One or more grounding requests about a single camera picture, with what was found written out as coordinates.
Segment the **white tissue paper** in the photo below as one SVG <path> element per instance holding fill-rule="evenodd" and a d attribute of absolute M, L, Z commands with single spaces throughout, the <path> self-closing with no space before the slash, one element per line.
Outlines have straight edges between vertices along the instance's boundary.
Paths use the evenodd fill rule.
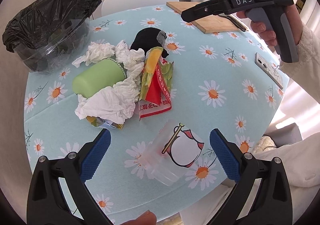
<path fill-rule="evenodd" d="M 124 68 L 127 69 L 127 78 L 114 84 L 113 87 L 108 86 L 101 89 L 88 99 L 78 95 L 79 104 L 75 113 L 79 119 L 94 116 L 123 124 L 125 119 L 133 115 L 135 103 L 139 99 L 140 73 L 143 70 L 145 59 L 144 51 L 143 49 L 129 50 L 123 40 L 114 48 L 116 61 L 123 63 Z M 98 49 L 95 49 L 95 52 L 103 53 Z"/>
<path fill-rule="evenodd" d="M 102 59 L 109 58 L 115 54 L 116 47 L 106 44 L 97 44 L 96 42 L 91 42 L 88 46 L 88 51 L 85 55 L 78 57 L 72 64 L 78 68 L 82 62 L 88 66 L 91 63 L 98 63 Z"/>

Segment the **table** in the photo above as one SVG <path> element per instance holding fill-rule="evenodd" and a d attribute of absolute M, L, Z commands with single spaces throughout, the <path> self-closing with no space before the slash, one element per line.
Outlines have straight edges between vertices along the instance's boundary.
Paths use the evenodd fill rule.
<path fill-rule="evenodd" d="M 211 130 L 219 128 L 244 152 L 252 149 L 273 118 L 289 78 L 281 73 L 284 89 L 279 90 L 255 64 L 256 52 L 273 65 L 276 61 L 249 32 L 203 34 L 165 5 L 118 12 L 90 24 L 90 41 L 113 45 L 122 39 L 130 45 L 146 27 L 167 32 L 167 60 L 174 61 L 172 109 L 141 121 L 134 115 L 122 130 L 110 129 L 111 146 L 86 182 L 116 224 L 148 209 L 162 220 L 198 201 L 226 178 L 209 144 Z M 100 132 L 74 113 L 78 101 L 71 84 L 85 69 L 84 63 L 79 68 L 69 64 L 50 75 L 29 74 L 24 126 L 32 170 L 39 156 L 64 157 Z M 196 165 L 171 187 L 152 179 L 138 164 L 140 154 L 168 119 L 184 123 L 204 141 Z M 71 211 L 76 211 L 65 184 L 62 187 Z"/>

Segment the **white phone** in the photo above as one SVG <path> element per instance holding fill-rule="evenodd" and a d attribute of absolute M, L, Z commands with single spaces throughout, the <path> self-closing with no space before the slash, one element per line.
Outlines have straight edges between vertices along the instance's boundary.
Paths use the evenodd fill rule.
<path fill-rule="evenodd" d="M 256 65 L 280 87 L 280 89 L 283 89 L 282 76 L 279 74 L 277 69 L 273 68 L 271 64 L 258 53 L 256 53 L 254 61 Z"/>

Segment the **transparent cup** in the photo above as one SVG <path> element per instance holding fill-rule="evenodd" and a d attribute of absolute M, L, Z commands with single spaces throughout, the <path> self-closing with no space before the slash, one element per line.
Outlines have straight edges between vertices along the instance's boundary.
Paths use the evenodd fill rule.
<path fill-rule="evenodd" d="M 168 120 L 149 144 L 139 163 L 154 177 L 171 186 L 200 156 L 204 143 L 185 125 Z"/>

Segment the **wooden cutting board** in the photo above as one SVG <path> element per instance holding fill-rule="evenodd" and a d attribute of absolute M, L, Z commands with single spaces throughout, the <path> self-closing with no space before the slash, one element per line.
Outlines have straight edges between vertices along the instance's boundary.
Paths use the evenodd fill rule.
<path fill-rule="evenodd" d="M 181 15 L 181 12 L 199 3 L 195 2 L 167 2 L 167 6 Z M 210 15 L 192 22 L 204 34 L 225 31 L 238 31 L 239 29 L 227 18 Z"/>

